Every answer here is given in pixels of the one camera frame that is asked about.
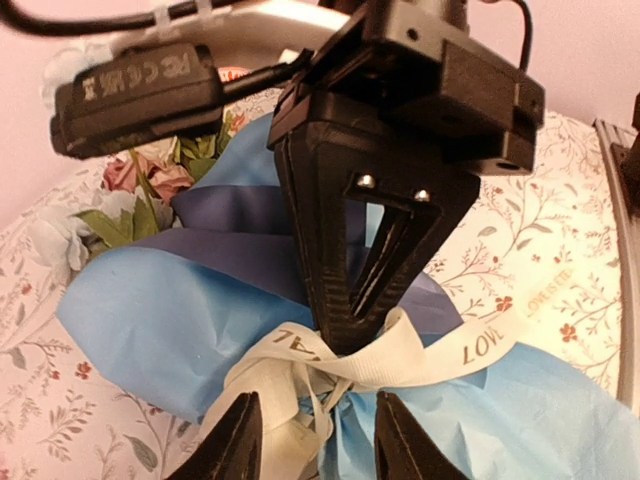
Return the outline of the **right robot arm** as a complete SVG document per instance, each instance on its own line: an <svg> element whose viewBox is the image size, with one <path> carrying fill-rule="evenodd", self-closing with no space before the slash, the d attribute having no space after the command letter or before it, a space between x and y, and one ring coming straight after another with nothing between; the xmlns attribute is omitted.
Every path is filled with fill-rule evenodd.
<svg viewBox="0 0 640 480"><path fill-rule="evenodd" d="M337 354L386 313L477 199L532 171L543 88L471 38L463 1L185 1L108 19L38 18L39 37L113 36L113 59L54 92L51 142L87 159L214 133L225 105L282 92L267 139L314 322Z"/></svg>

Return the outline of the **white fake flower stems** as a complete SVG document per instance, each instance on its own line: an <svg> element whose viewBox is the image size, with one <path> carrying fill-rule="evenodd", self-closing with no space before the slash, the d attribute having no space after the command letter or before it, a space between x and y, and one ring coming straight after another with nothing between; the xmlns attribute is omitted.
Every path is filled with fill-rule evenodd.
<svg viewBox="0 0 640 480"><path fill-rule="evenodd" d="M268 89L225 107L222 123L213 134L180 134L133 151L125 150L110 156L109 161L115 157L126 159L130 155L137 162L135 154L142 153L148 158L185 167L196 183L220 162L220 157L241 129L273 110L278 93L277 89ZM88 252L127 245L179 225L177 214L170 206L174 197L165 203L154 194L141 174L138 174L138 183L135 192L129 193L108 191L101 181L93 204L74 214L90 230L90 234L82 239Z"/></svg>

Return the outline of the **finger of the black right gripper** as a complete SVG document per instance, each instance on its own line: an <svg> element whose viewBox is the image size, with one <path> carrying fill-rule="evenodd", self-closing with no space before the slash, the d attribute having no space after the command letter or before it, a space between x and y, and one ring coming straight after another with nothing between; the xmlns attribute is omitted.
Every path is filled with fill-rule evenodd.
<svg viewBox="0 0 640 480"><path fill-rule="evenodd" d="M348 207L374 199L389 169L389 130L372 107L326 91L289 89L272 123L272 149L315 326L333 350L359 350L383 317L360 305L367 266L348 262Z"/></svg>

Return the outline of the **dark navy tissue paper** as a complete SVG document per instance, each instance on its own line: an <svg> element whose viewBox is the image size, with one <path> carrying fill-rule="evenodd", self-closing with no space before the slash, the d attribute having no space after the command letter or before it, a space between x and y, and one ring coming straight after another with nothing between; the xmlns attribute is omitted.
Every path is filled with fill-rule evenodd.
<svg viewBox="0 0 640 480"><path fill-rule="evenodd" d="M348 201L347 279L353 286L367 260L367 213ZM293 231L280 187L212 186L173 199L182 228L126 247L151 248L194 261L270 294L308 307ZM444 335L462 324L453 302L421 273L399 302L420 335Z"/></svg>

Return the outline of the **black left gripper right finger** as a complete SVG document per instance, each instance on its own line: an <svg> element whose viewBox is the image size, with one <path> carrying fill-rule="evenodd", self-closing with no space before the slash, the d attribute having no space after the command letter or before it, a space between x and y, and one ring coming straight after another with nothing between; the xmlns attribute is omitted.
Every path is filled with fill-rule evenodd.
<svg viewBox="0 0 640 480"><path fill-rule="evenodd" d="M383 480L460 480L465 475L440 451L402 400L376 396L376 474Z"/></svg>

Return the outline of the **white ribbon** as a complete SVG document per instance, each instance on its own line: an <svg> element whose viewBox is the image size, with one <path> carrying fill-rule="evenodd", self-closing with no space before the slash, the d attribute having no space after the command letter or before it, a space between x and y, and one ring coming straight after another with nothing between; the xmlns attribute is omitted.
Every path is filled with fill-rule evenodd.
<svg viewBox="0 0 640 480"><path fill-rule="evenodd" d="M531 381L537 368L556 365L519 338L574 276L573 267L556 266L512 308L466 321L433 342L398 307L371 343L346 356L309 328L284 323L230 369L201 428L212 431L239 395L254 393L265 478L298 477L315 465L322 476L359 479L365 469L357 461L373 451L374 397L394 393L465 475L530 479L555 471L536 439L536 420L507 377Z"/></svg>

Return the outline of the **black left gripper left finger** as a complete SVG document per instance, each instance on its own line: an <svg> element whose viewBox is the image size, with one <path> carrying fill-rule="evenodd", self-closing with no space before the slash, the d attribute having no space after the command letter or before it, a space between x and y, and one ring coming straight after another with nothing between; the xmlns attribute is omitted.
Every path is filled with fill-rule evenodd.
<svg viewBox="0 0 640 480"><path fill-rule="evenodd" d="M256 392L240 394L169 480L252 480L261 470L262 412Z"/></svg>

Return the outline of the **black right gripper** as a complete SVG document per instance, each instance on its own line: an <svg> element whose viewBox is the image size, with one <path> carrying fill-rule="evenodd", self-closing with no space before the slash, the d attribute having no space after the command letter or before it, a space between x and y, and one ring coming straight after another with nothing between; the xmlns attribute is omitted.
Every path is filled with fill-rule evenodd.
<svg viewBox="0 0 640 480"><path fill-rule="evenodd" d="M511 64L469 35L465 1L365 1L280 96L267 144L307 121L396 127L480 175L526 175L545 93L527 73L533 21ZM344 342L380 330L478 197L479 178L432 143L359 156L345 189Z"/></svg>

